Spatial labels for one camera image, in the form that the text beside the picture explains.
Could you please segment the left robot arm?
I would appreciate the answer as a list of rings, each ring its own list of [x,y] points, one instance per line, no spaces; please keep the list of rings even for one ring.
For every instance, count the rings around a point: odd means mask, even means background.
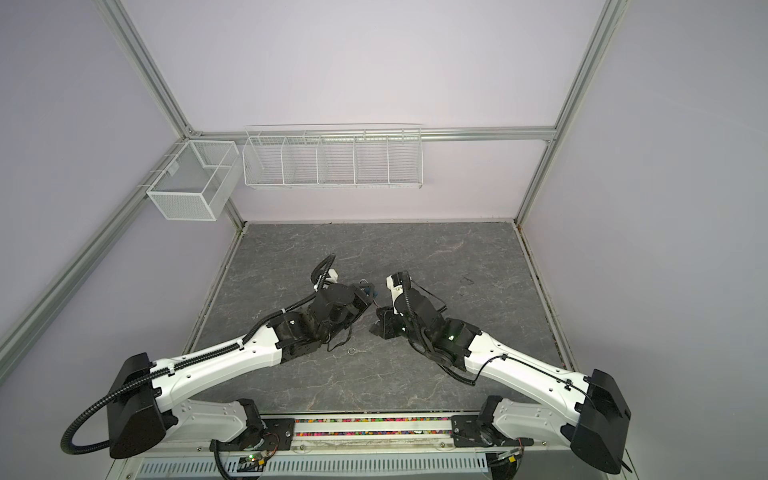
[[[328,255],[313,270],[313,291],[258,320],[244,335],[156,361],[128,358],[109,392],[65,429],[61,450],[113,459],[138,456],[164,441],[207,441],[213,451],[262,450],[273,432],[251,399],[204,402],[196,395],[252,371],[272,368],[330,345],[373,304],[368,282],[339,282]]]

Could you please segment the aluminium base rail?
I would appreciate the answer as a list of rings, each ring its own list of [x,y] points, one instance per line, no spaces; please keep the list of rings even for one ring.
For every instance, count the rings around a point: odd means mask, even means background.
[[[548,407],[490,397],[480,411],[254,415],[235,401],[187,400],[151,446],[120,456],[110,479],[343,478],[485,473],[529,453],[566,451],[612,479],[631,479],[623,448]]]

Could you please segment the white mesh box basket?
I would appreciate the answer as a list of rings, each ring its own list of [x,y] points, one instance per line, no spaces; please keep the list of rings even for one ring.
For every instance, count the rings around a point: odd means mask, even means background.
[[[147,194],[163,217],[215,221],[243,175],[233,141],[189,140],[172,157]]]

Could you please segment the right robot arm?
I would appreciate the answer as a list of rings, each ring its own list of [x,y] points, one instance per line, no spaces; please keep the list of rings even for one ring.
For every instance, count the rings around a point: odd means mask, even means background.
[[[462,384],[493,380],[537,402],[532,412],[510,400],[489,397],[478,417],[487,431],[509,440],[521,437],[561,443],[584,463],[611,475],[631,468],[625,446],[631,410],[617,381],[549,365],[514,350],[479,327],[444,316],[405,272],[386,280],[392,304],[378,309],[373,333],[403,337],[420,355]]]

